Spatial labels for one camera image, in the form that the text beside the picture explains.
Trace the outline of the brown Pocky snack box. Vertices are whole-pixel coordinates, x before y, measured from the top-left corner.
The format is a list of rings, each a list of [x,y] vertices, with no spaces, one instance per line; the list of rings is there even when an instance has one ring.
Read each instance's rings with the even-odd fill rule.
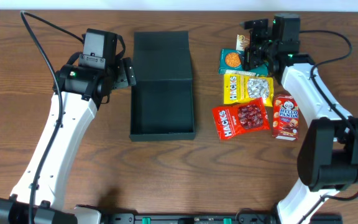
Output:
[[[250,35],[237,34],[236,38],[236,50],[245,51],[250,46]]]

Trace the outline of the teal cookie box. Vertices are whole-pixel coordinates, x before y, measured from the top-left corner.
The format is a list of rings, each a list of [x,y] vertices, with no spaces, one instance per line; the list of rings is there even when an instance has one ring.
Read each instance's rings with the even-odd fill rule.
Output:
[[[252,77],[268,76],[268,70],[266,64],[261,67],[253,68],[250,70],[244,70],[243,63],[244,63],[244,51],[222,49],[220,54],[218,73],[221,75],[229,73],[229,74],[247,75]]]

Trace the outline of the yellow Hacks candy bag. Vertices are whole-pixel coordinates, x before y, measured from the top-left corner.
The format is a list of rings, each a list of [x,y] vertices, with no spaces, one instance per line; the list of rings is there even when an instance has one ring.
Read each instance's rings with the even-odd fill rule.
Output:
[[[238,74],[224,75],[223,103],[248,103],[261,98],[265,106],[273,106],[273,78],[250,77]]]

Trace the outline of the black gift box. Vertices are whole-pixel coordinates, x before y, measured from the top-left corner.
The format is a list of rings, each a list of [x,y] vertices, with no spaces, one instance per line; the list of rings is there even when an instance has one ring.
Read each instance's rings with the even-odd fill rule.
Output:
[[[187,31],[136,32],[130,139],[193,140],[193,70]]]

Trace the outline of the red Hacks candy bag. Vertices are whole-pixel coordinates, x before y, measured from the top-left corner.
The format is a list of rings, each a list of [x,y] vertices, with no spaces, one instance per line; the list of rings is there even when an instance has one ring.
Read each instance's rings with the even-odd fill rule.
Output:
[[[212,109],[212,114],[220,140],[270,129],[262,98],[243,104],[218,106]]]

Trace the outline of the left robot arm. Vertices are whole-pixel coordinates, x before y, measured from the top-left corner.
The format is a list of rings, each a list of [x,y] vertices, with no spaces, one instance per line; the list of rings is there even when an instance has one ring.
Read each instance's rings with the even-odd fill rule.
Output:
[[[61,93],[51,99],[48,120],[24,174],[9,198],[0,198],[0,223],[102,223],[100,209],[77,205],[64,210],[67,180],[76,153],[103,98],[135,85],[129,57],[106,64],[105,58],[79,56],[58,73]]]

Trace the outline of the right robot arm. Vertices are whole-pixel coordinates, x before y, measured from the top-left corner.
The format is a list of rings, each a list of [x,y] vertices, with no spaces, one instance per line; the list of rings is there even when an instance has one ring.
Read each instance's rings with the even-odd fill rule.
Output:
[[[341,216],[320,215],[318,209],[358,184],[358,118],[333,97],[318,63],[300,52],[298,15],[276,14],[272,21],[245,21],[241,27],[250,34],[244,69],[266,67],[294,98],[308,126],[297,158],[298,180],[271,214],[259,215],[260,222],[341,223]]]

